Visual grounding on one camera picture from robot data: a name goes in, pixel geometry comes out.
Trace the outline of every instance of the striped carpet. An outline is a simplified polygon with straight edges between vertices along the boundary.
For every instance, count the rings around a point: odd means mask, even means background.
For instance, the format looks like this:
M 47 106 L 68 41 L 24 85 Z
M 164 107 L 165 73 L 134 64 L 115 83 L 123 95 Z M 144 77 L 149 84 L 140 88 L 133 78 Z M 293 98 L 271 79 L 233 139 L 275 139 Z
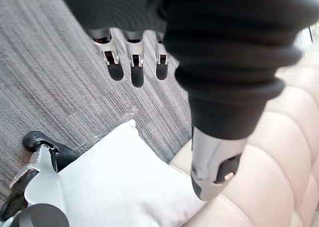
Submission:
M 170 161 L 191 135 L 187 96 L 155 76 L 154 34 L 145 34 L 145 84 L 133 88 L 123 37 L 125 77 L 113 81 L 62 0 L 0 0 L 0 206 L 28 162 L 21 138 L 40 130 L 81 153 L 95 136 L 134 116 L 142 138 Z

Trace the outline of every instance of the floor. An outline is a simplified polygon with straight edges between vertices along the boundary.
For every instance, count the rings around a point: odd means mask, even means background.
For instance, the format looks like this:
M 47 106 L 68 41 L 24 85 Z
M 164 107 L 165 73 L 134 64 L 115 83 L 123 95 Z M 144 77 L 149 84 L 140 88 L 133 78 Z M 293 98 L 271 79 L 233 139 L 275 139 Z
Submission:
M 145 35 L 145 84 L 133 88 L 123 38 L 125 77 L 113 81 L 91 40 L 62 0 L 0 0 L 0 206 L 28 162 L 21 138 L 40 130 L 84 152 L 95 136 L 134 117 L 141 137 L 165 162 L 190 139 L 186 93 L 171 59 L 155 76 L 154 35 Z

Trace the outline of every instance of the tufted leather cushion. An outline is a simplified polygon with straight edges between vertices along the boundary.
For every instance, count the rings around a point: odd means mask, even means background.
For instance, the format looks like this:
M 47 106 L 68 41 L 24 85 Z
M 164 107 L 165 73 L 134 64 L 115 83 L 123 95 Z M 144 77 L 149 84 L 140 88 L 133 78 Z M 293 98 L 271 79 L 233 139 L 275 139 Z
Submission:
M 268 102 L 234 180 L 187 227 L 308 227 L 319 201 L 319 62 L 277 76 L 287 87 Z M 190 174 L 191 143 L 170 163 Z

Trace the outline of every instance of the cushion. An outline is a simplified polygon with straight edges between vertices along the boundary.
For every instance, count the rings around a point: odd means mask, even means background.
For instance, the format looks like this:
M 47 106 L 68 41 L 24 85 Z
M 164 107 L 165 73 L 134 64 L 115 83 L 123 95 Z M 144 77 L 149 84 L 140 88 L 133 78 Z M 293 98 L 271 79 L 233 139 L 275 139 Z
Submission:
M 71 226 L 181 226 L 203 206 L 191 179 L 126 122 L 60 173 Z

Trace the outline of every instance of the silver metal part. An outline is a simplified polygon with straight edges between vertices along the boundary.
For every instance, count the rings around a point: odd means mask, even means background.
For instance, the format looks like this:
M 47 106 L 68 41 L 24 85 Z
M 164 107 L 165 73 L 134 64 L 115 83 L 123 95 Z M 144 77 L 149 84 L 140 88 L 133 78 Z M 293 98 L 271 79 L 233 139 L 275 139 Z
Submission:
M 114 63 L 115 64 L 119 64 L 119 53 L 116 47 L 116 43 L 115 43 L 115 38 L 112 37 L 110 42 L 105 43 L 105 44 L 101 44 L 98 42 L 94 42 L 96 47 L 98 48 L 98 50 L 101 52 L 101 55 L 105 61 L 105 63 L 107 65 L 110 65 L 110 60 L 108 60 L 108 58 L 105 55 L 105 52 L 111 52 L 112 53 L 112 57 L 114 59 Z
M 156 49 L 156 63 L 160 64 L 160 56 L 165 55 L 165 65 L 168 64 L 168 53 L 166 52 L 165 46 L 156 42 L 155 44 Z
M 25 189 L 24 198 L 28 202 L 28 205 L 50 204 L 56 206 L 67 215 L 60 176 L 53 169 L 50 147 L 48 145 L 42 144 L 33 153 L 30 163 L 18 172 L 10 187 L 12 188 L 28 170 L 37 170 L 39 172 L 32 178 Z
M 138 55 L 139 63 L 138 66 L 143 66 L 144 61 L 144 42 L 141 40 L 138 43 L 131 43 L 125 40 L 125 46 L 129 57 L 130 66 L 134 67 L 133 55 Z
M 207 201 L 217 197 L 229 184 L 235 174 L 233 172 L 225 175 L 223 183 L 215 183 L 220 164 L 241 154 L 246 142 L 246 138 L 240 140 L 218 139 L 194 127 L 191 176 L 193 181 L 201 188 L 200 193 L 196 193 L 201 200 Z

